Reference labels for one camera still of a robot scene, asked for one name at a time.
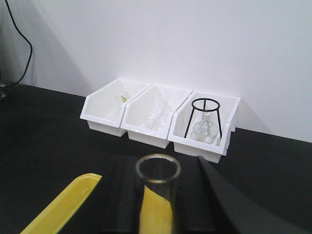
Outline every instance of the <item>yellow tray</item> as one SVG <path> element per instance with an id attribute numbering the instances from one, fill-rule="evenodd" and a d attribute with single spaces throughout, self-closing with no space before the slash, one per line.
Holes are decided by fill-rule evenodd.
<path id="1" fill-rule="evenodd" d="M 101 175 L 88 173 L 74 179 L 21 234 L 56 234 L 86 200 Z"/>

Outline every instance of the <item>white wall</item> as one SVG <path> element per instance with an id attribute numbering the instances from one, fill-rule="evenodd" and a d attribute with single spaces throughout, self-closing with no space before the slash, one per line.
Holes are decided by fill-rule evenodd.
<path id="1" fill-rule="evenodd" d="M 238 127 L 312 142 L 310 0 L 9 0 L 24 83 L 87 95 L 117 77 L 242 97 Z M 0 1 L 0 68 L 28 47 Z"/>

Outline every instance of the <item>glass rim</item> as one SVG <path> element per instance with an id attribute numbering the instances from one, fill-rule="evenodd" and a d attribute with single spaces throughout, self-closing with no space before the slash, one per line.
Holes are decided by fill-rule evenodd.
<path id="1" fill-rule="evenodd" d="M 158 159 L 165 159 L 167 161 L 170 161 L 172 163 L 174 163 L 176 165 L 176 172 L 172 175 L 169 176 L 167 178 L 164 179 L 154 179 L 151 177 L 146 176 L 145 174 L 143 174 L 140 170 L 140 165 L 145 162 L 146 160 L 149 159 L 153 159 L 153 158 L 158 158 Z M 181 166 L 180 163 L 178 162 L 178 160 L 176 160 L 174 157 L 169 156 L 169 155 L 165 155 L 165 154 L 151 154 L 151 155 L 146 155 L 142 158 L 140 158 L 137 162 L 136 162 L 136 173 L 138 174 L 138 176 L 140 178 L 142 178 L 143 180 L 149 182 L 149 183 L 153 183 L 153 184 L 165 184 L 165 183 L 169 183 L 173 180 L 175 180 L 176 178 L 178 178 L 178 176 L 180 175 L 181 172 Z"/>

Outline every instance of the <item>black tabletop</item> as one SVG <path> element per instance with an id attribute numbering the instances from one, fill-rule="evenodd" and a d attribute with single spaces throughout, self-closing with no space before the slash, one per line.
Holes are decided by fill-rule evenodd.
<path id="1" fill-rule="evenodd" d="M 174 152 L 90 130 L 85 98 L 32 86 L 0 101 L 0 233 L 20 233 L 74 178 L 112 157 Z M 242 194 L 312 232 L 312 144 L 236 129 L 213 167 Z"/>

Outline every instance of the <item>black wire stand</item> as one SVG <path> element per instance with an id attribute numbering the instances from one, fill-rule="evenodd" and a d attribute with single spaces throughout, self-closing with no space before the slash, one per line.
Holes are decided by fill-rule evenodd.
<path id="1" fill-rule="evenodd" d="M 204 101 L 204 106 L 202 109 L 196 107 L 194 105 L 195 102 L 198 102 L 198 101 Z M 214 109 L 206 109 L 206 101 L 212 101 L 214 103 L 217 104 L 217 107 L 214 108 Z M 216 111 L 216 114 L 217 114 L 217 117 L 218 117 L 218 125 L 219 125 L 219 132 L 220 132 L 220 139 L 222 138 L 222 131 L 221 131 L 221 120 L 220 120 L 220 112 L 219 112 L 219 109 L 220 109 L 220 103 L 214 99 L 211 99 L 211 98 L 206 98 L 206 97 L 202 97 L 202 98 L 197 98 L 195 100 L 192 101 L 192 113 L 191 113 L 191 116 L 190 116 L 190 119 L 189 119 L 189 123 L 187 124 L 187 128 L 186 128 L 186 131 L 185 131 L 185 135 L 184 135 L 184 138 L 186 138 L 186 135 L 187 135 L 187 132 L 189 131 L 189 128 L 190 128 L 190 124 L 191 124 L 191 121 L 192 121 L 192 118 L 193 118 L 193 114 L 194 114 L 194 110 L 198 110 L 198 111 L 202 111 L 202 112 L 213 112 L 213 111 Z"/>

